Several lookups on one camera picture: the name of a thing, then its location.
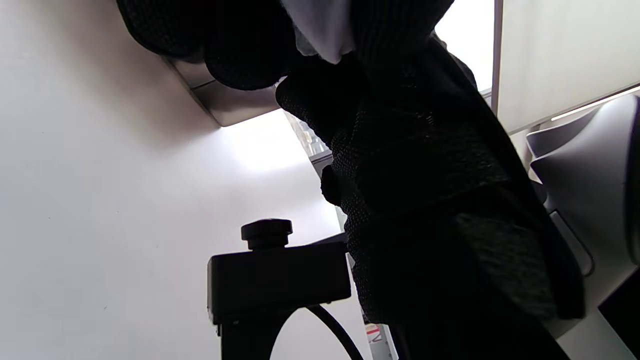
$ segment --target black knob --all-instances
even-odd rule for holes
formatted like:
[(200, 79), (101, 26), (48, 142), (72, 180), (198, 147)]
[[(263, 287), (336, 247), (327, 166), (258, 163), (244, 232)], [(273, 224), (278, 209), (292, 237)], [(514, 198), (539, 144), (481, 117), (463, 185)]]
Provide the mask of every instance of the black knob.
[(240, 232), (242, 240), (248, 242), (249, 250), (264, 250), (285, 247), (293, 230), (290, 220), (273, 218), (243, 225)]

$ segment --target black stand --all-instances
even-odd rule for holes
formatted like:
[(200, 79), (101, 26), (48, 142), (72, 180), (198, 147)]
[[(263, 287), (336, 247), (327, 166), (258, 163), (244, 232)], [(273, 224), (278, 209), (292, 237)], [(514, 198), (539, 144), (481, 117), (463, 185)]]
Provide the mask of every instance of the black stand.
[(344, 329), (320, 305), (351, 296), (341, 242), (285, 248), (288, 220), (242, 226), (251, 251), (209, 260), (209, 316), (221, 337), (222, 360), (268, 360), (280, 329), (306, 307), (322, 320), (352, 359), (361, 359)]

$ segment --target black cable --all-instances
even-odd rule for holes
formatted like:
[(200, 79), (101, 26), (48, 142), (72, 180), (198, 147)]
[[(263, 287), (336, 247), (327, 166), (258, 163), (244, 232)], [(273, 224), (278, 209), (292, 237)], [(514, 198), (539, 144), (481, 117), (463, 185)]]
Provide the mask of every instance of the black cable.
[(351, 360), (364, 360), (358, 348), (353, 343), (353, 340), (349, 337), (349, 334), (344, 330), (340, 323), (334, 319), (334, 317), (322, 306), (311, 305), (307, 306), (307, 309), (320, 319), (331, 330), (333, 335), (340, 341), (344, 350), (347, 350), (347, 354)]

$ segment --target gray curved casing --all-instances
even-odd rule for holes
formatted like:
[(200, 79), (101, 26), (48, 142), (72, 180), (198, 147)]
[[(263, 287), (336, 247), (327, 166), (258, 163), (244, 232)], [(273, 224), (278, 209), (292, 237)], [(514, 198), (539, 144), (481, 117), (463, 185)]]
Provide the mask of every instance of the gray curved casing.
[[(639, 98), (626, 95), (573, 122), (527, 135), (531, 168), (548, 193), (545, 205), (593, 258), (593, 268), (585, 272), (583, 266), (588, 311), (634, 271), (638, 260), (637, 239), (630, 241), (625, 229), (625, 182), (639, 104)], [(584, 265), (584, 252), (572, 250)]]

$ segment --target white wall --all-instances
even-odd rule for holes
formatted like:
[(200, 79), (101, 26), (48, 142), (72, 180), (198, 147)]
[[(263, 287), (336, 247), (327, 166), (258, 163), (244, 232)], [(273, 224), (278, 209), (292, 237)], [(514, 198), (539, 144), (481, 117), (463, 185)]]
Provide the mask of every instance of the white wall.
[(640, 81), (639, 1), (503, 3), (497, 114), (509, 133)]
[[(282, 114), (218, 129), (112, 0), (0, 1), (0, 114), (3, 359), (219, 358), (209, 257), (258, 218), (339, 231)], [(330, 311), (370, 359), (356, 300)], [(347, 358), (310, 321), (273, 359)]]

